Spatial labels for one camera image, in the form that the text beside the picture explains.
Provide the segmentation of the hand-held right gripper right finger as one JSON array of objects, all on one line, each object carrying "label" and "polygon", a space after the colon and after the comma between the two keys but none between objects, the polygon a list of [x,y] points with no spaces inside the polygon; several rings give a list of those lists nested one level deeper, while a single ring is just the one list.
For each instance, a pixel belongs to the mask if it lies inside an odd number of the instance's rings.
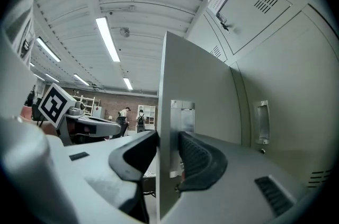
[{"label": "hand-held right gripper right finger", "polygon": [[314,192],[264,155],[180,132],[184,180],[161,224],[295,224]]}]

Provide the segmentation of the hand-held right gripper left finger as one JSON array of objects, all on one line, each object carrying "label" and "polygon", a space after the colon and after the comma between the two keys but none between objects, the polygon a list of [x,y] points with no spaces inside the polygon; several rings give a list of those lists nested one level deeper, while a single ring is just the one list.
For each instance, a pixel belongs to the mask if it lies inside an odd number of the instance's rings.
[{"label": "hand-held right gripper left finger", "polygon": [[149,224],[143,177],[156,154],[157,132],[67,147],[59,138],[47,140],[78,224]]}]

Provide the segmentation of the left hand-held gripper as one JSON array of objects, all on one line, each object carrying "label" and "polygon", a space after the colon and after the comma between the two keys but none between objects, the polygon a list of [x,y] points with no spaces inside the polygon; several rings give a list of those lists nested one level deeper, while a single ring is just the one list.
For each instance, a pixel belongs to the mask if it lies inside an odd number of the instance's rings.
[{"label": "left hand-held gripper", "polygon": [[38,107],[40,113],[56,128],[65,146],[72,144],[67,128],[71,124],[71,135],[93,138],[113,137],[120,133],[118,123],[84,115],[84,106],[57,84],[52,84]]}]

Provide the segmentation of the grey metal locker cabinet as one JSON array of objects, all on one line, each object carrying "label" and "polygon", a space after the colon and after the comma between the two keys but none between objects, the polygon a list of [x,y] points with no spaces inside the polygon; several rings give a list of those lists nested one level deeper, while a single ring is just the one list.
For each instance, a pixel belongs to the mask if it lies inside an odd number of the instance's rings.
[{"label": "grey metal locker cabinet", "polygon": [[[293,224],[339,151],[339,41],[311,7],[240,57],[222,62],[167,32],[159,78],[160,224]],[[195,105],[195,129],[227,167],[206,190],[178,195],[171,102]]]}]

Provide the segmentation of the person's left forearm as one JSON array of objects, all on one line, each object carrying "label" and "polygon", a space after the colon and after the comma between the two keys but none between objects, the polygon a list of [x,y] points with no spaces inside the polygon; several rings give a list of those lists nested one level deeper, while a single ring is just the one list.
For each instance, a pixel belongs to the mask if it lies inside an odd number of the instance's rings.
[{"label": "person's left forearm", "polygon": [[[25,122],[28,122],[30,124],[37,126],[37,123],[32,120],[32,107],[23,106],[21,110],[20,118]],[[40,128],[47,135],[58,136],[55,127],[48,121],[44,121]]]}]

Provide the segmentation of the black cabinet key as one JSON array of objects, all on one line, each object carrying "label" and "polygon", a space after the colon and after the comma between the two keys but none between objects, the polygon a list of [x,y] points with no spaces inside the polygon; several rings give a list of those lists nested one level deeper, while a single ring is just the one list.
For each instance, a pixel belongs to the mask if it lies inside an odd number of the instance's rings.
[{"label": "black cabinet key", "polygon": [[230,34],[230,30],[233,28],[233,26],[231,24],[229,24],[227,22],[227,20],[223,20],[220,22],[221,26],[223,27],[223,29]]}]

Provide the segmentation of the white wooden rack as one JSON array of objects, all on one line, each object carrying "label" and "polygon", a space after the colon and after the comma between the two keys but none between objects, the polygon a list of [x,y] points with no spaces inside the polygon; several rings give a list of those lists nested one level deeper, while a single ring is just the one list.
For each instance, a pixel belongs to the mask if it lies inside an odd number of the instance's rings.
[{"label": "white wooden rack", "polygon": [[85,115],[92,116],[94,106],[95,106],[95,97],[89,98],[89,97],[84,97],[83,95],[81,95],[81,96],[73,96],[73,98],[84,104]]}]

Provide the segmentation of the white cube shelf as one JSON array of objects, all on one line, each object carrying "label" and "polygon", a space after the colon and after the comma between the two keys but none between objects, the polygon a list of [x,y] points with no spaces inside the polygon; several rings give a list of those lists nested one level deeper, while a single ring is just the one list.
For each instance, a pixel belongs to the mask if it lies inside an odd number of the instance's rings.
[{"label": "white cube shelf", "polygon": [[145,130],[155,130],[156,106],[138,105],[138,111],[143,110],[145,120]]}]

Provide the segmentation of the group of ceiling strip lights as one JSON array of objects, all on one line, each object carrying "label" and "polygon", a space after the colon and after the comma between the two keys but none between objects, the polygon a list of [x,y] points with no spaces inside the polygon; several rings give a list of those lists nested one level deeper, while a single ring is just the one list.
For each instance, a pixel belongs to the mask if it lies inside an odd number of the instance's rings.
[{"label": "group of ceiling strip lights", "polygon": [[[120,58],[114,46],[107,19],[105,17],[100,17],[97,18],[95,22],[100,38],[105,45],[106,52],[108,53],[109,57],[111,57],[113,63],[119,63]],[[57,55],[48,46],[48,44],[46,44],[43,38],[37,37],[35,41],[37,42],[40,51],[53,60],[53,64],[50,66],[50,68],[54,70],[59,69],[60,63],[66,62],[66,64],[70,66],[69,76],[72,76],[72,78],[76,79],[83,86],[91,87],[96,79],[89,72],[87,72],[86,69],[83,68],[82,65],[80,65],[71,54],[68,53],[68,51],[64,48],[64,45],[61,44],[54,34],[52,28],[50,28],[50,26],[47,24],[47,21],[43,15],[41,15],[41,12],[36,11],[34,13],[34,23],[40,27],[40,30],[47,36],[51,43],[54,43],[58,46],[58,49],[61,51],[61,55],[64,56],[64,58],[61,59],[60,56]]]}]

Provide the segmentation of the person's grey shirt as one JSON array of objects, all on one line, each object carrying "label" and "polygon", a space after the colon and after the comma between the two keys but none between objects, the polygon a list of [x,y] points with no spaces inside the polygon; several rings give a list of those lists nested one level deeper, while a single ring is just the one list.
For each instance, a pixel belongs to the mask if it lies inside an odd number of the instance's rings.
[{"label": "person's grey shirt", "polygon": [[0,31],[12,51],[30,67],[35,42],[33,0],[16,0],[10,4],[0,24]]}]

